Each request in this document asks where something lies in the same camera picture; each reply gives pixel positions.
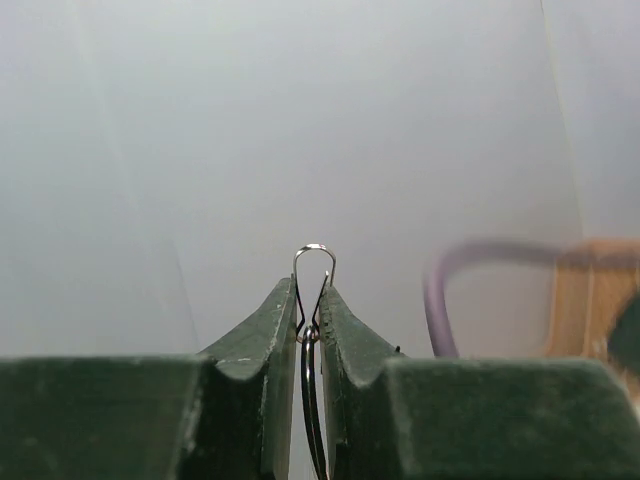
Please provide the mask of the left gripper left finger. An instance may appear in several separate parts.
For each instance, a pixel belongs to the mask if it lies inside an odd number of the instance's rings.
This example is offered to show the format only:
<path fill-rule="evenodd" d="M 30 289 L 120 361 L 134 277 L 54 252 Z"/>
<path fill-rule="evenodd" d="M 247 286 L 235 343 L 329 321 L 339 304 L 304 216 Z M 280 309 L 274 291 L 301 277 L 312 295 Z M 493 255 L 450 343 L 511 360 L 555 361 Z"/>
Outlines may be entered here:
<path fill-rule="evenodd" d="M 5 479 L 284 479 L 294 282 L 191 355 L 1 363 Z"/>

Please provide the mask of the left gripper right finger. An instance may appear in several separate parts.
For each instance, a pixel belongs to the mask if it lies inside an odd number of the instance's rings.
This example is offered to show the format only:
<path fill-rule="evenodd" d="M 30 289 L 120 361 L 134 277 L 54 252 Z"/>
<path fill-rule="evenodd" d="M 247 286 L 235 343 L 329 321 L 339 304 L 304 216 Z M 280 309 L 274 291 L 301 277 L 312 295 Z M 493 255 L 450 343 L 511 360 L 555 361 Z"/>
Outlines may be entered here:
<path fill-rule="evenodd" d="M 335 479 L 635 479 L 639 422 L 600 363 L 411 358 L 334 288 L 319 307 Z"/>

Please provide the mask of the metal keyring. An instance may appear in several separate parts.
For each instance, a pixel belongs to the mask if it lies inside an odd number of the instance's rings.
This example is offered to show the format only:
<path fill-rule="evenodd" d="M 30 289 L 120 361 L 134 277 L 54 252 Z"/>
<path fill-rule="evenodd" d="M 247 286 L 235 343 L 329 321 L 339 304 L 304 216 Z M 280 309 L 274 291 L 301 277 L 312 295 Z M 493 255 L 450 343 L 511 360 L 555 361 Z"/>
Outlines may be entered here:
<path fill-rule="evenodd" d="M 298 262 L 300 257 L 310 251 L 321 251 L 327 254 L 332 265 L 330 270 L 324 273 L 323 281 L 315 302 L 313 312 L 305 312 L 298 279 Z M 296 341 L 301 345 L 301 395 L 304 423 L 308 441 L 309 452 L 317 479 L 328 480 L 327 459 L 321 433 L 318 411 L 316 373 L 315 373 L 315 346 L 321 339 L 320 326 L 317 319 L 320 301 L 328 285 L 334 282 L 336 271 L 336 255 L 325 245 L 311 243 L 301 247 L 294 255 L 292 262 L 292 275 L 295 286 L 295 295 L 300 319 L 296 324 Z"/>

